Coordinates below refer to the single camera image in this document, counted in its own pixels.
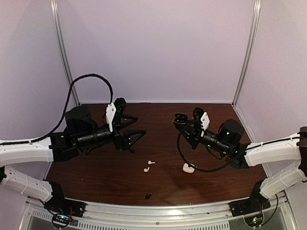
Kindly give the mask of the black earbud charging case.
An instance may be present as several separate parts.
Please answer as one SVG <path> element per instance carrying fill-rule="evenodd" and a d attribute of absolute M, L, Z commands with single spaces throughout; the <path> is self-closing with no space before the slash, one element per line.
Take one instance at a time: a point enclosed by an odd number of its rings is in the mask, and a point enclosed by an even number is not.
<path fill-rule="evenodd" d="M 175 116 L 173 119 L 174 124 L 184 125 L 188 121 L 188 116 L 186 114 L 176 113 L 174 116 Z"/>

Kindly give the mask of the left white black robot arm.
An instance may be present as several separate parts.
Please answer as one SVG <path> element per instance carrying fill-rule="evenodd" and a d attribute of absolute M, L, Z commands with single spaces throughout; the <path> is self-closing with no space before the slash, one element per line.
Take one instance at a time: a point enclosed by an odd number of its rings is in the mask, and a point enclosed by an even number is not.
<path fill-rule="evenodd" d="M 111 104 L 107 109 L 107 124 L 99 126 L 87 107 L 77 106 L 65 115 L 66 128 L 48 134 L 40 140 L 4 141 L 0 145 L 0 185 L 41 200 L 59 213 L 69 209 L 61 186 L 55 182 L 38 180 L 17 171 L 13 164 L 26 162 L 65 162 L 80 152 L 91 152 L 113 143 L 117 150 L 130 150 L 145 134 L 145 130 L 122 129 L 137 122 L 137 118 L 123 114 Z"/>

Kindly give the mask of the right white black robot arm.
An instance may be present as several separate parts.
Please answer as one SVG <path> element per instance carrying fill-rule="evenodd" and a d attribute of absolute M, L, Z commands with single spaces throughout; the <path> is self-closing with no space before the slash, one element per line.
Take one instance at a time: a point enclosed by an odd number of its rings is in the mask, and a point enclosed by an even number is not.
<path fill-rule="evenodd" d="M 209 120 L 189 120 L 184 114 L 177 114 L 173 119 L 178 137 L 184 137 L 196 149 L 203 144 L 208 149 L 218 152 L 221 157 L 227 157 L 226 163 L 215 169 L 201 169 L 188 162 L 182 151 L 178 152 L 183 161 L 191 168 L 203 172 L 217 172 L 228 165 L 235 168 L 248 168 L 266 162 L 293 160 L 286 168 L 272 177 L 255 184 L 250 198 L 246 200 L 249 211 L 257 211 L 272 196 L 299 182 L 307 180 L 307 128 L 301 127 L 299 132 L 288 137 L 268 142 L 241 144 L 243 127 L 233 119 L 228 119 L 215 133 L 208 129 Z"/>

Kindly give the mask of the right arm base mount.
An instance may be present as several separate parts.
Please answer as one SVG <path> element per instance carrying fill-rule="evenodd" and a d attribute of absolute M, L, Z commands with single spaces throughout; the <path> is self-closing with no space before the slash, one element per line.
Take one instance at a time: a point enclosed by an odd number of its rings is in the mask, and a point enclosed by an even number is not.
<path fill-rule="evenodd" d="M 229 203 L 229 207 L 233 217 L 247 215 L 250 213 L 261 212 L 264 209 L 270 208 L 271 204 L 268 199 L 262 198 L 246 198 Z"/>

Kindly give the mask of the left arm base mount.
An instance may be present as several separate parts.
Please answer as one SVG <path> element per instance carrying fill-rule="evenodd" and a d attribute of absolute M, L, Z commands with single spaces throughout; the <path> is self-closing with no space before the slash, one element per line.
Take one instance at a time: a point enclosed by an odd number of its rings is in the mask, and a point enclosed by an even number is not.
<path fill-rule="evenodd" d="M 52 197 L 49 201 L 44 203 L 47 210 L 63 213 L 73 217 L 82 218 L 85 211 L 85 203 L 71 199 L 60 199 Z"/>

